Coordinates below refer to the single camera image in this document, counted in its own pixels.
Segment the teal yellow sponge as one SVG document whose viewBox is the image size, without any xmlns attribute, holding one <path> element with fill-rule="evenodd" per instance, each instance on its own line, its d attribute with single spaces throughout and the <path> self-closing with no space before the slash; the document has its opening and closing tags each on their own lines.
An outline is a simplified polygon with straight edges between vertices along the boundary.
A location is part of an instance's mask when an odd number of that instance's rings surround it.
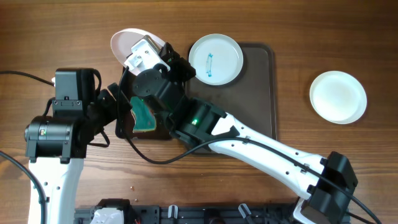
<svg viewBox="0 0 398 224">
<path fill-rule="evenodd" d="M 144 101 L 137 96 L 130 99 L 132 105 L 131 113 L 134 118 L 133 131 L 135 133 L 144 133 L 156 129 L 156 119 Z"/>
</svg>

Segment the white plate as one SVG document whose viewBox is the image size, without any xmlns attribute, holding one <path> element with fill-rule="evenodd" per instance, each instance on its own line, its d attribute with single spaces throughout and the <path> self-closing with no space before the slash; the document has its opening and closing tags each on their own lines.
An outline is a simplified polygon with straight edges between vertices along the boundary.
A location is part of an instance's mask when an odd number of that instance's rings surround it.
<svg viewBox="0 0 398 224">
<path fill-rule="evenodd" d="M 241 73 L 244 56 L 234 39 L 223 34 L 209 34 L 192 45 L 188 61 L 196 70 L 196 79 L 207 85 L 221 86 Z"/>
<path fill-rule="evenodd" d="M 160 49 L 164 46 L 165 42 L 162 39 L 148 31 L 141 29 L 124 29 L 112 36 L 111 49 L 114 56 L 124 68 L 126 68 L 124 65 L 126 57 L 131 54 L 131 47 L 145 35 L 149 35 L 151 39 L 160 47 Z"/>
<path fill-rule="evenodd" d="M 317 76 L 310 85 L 310 103 L 323 119 L 335 124 L 350 124 L 366 111 L 366 92 L 352 75 L 328 71 Z"/>
</svg>

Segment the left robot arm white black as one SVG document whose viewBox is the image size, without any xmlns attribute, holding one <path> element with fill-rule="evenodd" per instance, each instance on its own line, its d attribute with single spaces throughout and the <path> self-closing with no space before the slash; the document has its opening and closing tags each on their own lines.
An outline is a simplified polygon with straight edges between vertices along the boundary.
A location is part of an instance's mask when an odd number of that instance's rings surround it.
<svg viewBox="0 0 398 224">
<path fill-rule="evenodd" d="M 48 106 L 53 114 L 35 117 L 24 133 L 34 176 L 28 222 L 72 223 L 87 147 L 116 119 L 116 100 L 94 68 L 59 68 Z"/>
</svg>

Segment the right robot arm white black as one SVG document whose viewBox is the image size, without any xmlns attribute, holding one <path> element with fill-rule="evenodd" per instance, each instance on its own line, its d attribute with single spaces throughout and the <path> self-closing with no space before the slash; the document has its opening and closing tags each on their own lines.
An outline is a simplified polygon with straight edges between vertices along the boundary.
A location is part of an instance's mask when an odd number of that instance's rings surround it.
<svg viewBox="0 0 398 224">
<path fill-rule="evenodd" d="M 133 92 L 161 119 L 173 138 L 239 159 L 281 181 L 298 195 L 293 212 L 301 223 L 341 223 L 358 184 L 349 160 L 282 144 L 214 104 L 185 93 L 195 69 L 171 45 L 140 42 L 125 64 L 136 75 Z"/>
</svg>

